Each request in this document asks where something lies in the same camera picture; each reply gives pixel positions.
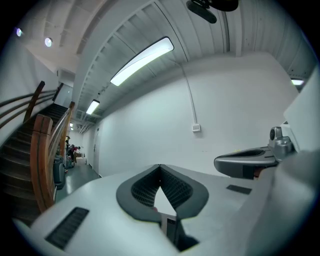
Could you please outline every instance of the white ceiling beam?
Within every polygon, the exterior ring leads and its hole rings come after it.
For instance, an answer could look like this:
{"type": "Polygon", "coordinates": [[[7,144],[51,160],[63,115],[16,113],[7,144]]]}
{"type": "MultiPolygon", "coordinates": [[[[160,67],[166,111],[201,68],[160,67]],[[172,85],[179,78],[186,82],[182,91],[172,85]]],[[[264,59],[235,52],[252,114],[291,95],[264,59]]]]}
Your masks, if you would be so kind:
{"type": "Polygon", "coordinates": [[[240,5],[234,11],[226,12],[230,35],[230,51],[235,53],[236,57],[242,54],[242,17],[240,5]]]}
{"type": "Polygon", "coordinates": [[[56,48],[48,48],[43,41],[29,40],[24,45],[33,55],[40,56],[49,60],[57,67],[66,71],[76,73],[79,57],[66,50],[58,50],[56,48]]]}
{"type": "Polygon", "coordinates": [[[177,39],[181,45],[182,51],[183,51],[183,59],[188,62],[190,60],[190,55],[186,46],[186,43],[183,40],[183,37],[180,34],[180,31],[177,27],[177,25],[175,24],[175,22],[173,21],[173,19],[171,18],[170,14],[168,13],[167,9],[162,5],[162,3],[159,0],[155,0],[154,3],[152,4],[155,7],[155,10],[162,16],[165,16],[165,20],[164,22],[166,22],[170,27],[172,27],[173,31],[176,36],[177,39]]]}
{"type": "MultiPolygon", "coordinates": [[[[80,109],[77,109],[76,111],[80,111],[80,112],[84,113],[85,116],[87,116],[86,111],[83,111],[83,110],[80,110],[80,109]]],[[[94,118],[102,118],[101,115],[94,114],[94,113],[92,113],[90,116],[92,116],[92,117],[94,117],[94,118]]]]}
{"type": "Polygon", "coordinates": [[[81,41],[83,40],[87,29],[89,28],[91,22],[93,22],[93,20],[95,19],[95,17],[97,16],[98,12],[100,11],[100,9],[107,3],[110,2],[111,0],[103,0],[100,2],[100,4],[95,8],[95,10],[93,11],[93,13],[91,14],[90,18],[87,20],[85,26],[83,27],[83,30],[81,32],[81,36],[79,38],[79,41],[77,42],[77,44],[75,45],[75,54],[78,52],[81,41]]]}
{"type": "Polygon", "coordinates": [[[80,129],[79,133],[82,134],[82,132],[85,130],[85,128],[88,126],[88,124],[83,124],[82,128],[80,129]]]}
{"type": "Polygon", "coordinates": [[[83,129],[82,130],[82,134],[84,134],[89,128],[91,128],[92,126],[94,126],[95,125],[95,123],[89,123],[86,127],[85,127],[85,129],[83,129]]]}
{"type": "Polygon", "coordinates": [[[80,119],[83,120],[83,119],[85,118],[85,115],[86,115],[85,112],[82,112],[82,111],[81,111],[81,117],[80,117],[80,119]]]}
{"type": "Polygon", "coordinates": [[[43,19],[43,24],[42,24],[42,37],[45,38],[45,32],[46,32],[46,24],[47,24],[47,19],[48,19],[48,15],[50,13],[50,10],[51,10],[51,6],[52,6],[52,0],[50,0],[49,4],[48,4],[48,7],[46,9],[46,15],[45,15],[45,18],[43,19]]]}
{"type": "Polygon", "coordinates": [[[71,11],[72,11],[72,9],[73,9],[74,6],[75,6],[75,3],[76,3],[76,0],[72,0],[72,2],[71,2],[71,4],[70,4],[70,7],[69,7],[69,9],[68,9],[68,11],[67,11],[67,14],[65,15],[65,17],[63,17],[63,21],[62,21],[62,24],[63,24],[63,25],[61,26],[61,31],[60,31],[60,33],[59,33],[59,37],[58,37],[58,40],[57,40],[58,43],[59,43],[59,47],[62,45],[62,44],[61,44],[62,36],[63,36],[64,30],[65,30],[65,27],[66,27],[68,18],[69,18],[70,14],[71,14],[71,11]]]}

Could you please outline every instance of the recessed ceiling light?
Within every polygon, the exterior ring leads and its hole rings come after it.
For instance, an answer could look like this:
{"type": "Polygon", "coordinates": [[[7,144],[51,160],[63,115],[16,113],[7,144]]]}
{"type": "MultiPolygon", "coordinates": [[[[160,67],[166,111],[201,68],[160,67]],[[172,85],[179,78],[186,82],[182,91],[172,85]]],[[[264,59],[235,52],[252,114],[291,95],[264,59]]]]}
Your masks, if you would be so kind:
{"type": "Polygon", "coordinates": [[[46,39],[44,39],[44,44],[45,44],[45,46],[47,46],[47,47],[51,47],[52,46],[52,39],[51,38],[49,38],[49,37],[47,37],[46,39]]]}
{"type": "Polygon", "coordinates": [[[111,83],[116,86],[121,85],[128,77],[137,72],[143,66],[152,62],[156,58],[164,55],[174,49],[169,37],[165,37],[144,49],[132,60],[130,60],[118,73],[111,79],[111,83]]]}
{"type": "Polygon", "coordinates": [[[95,111],[95,109],[99,106],[99,104],[100,104],[100,101],[97,101],[96,99],[94,99],[91,102],[90,106],[88,107],[88,110],[86,111],[86,114],[91,115],[95,111]]]}
{"type": "Polygon", "coordinates": [[[295,86],[300,86],[304,83],[304,81],[300,79],[291,79],[291,81],[295,86]]]}
{"type": "Polygon", "coordinates": [[[22,35],[22,30],[21,30],[20,28],[17,28],[15,33],[16,33],[16,35],[17,35],[18,37],[21,37],[21,35],[22,35]]]}

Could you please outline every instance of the door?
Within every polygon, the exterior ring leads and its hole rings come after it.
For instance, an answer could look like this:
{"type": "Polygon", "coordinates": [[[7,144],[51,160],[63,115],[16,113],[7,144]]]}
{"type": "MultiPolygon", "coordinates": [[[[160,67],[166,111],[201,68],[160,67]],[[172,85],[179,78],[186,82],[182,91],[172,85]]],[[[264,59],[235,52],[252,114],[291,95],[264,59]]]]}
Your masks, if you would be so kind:
{"type": "Polygon", "coordinates": [[[100,151],[100,133],[99,127],[95,130],[94,145],[93,145],[93,169],[99,174],[99,151],[100,151]]]}

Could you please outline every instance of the hallway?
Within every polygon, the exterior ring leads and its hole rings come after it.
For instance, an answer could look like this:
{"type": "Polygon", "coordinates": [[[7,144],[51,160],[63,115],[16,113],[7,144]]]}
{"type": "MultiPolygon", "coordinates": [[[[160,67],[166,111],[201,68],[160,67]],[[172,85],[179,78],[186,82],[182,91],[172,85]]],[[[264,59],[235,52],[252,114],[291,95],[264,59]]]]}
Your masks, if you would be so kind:
{"type": "Polygon", "coordinates": [[[98,178],[98,174],[89,165],[75,164],[74,168],[68,169],[65,175],[65,185],[61,190],[57,190],[55,202],[60,202],[84,184],[98,178]]]}

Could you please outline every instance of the electrical outlet box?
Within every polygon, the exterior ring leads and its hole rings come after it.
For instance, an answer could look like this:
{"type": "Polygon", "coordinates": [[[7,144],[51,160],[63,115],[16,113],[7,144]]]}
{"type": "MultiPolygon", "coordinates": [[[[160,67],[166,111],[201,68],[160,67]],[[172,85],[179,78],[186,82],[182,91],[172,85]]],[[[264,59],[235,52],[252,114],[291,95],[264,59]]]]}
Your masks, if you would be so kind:
{"type": "Polygon", "coordinates": [[[192,126],[192,131],[193,131],[194,133],[199,133],[199,132],[201,132],[200,124],[195,123],[195,124],[192,126]]]}

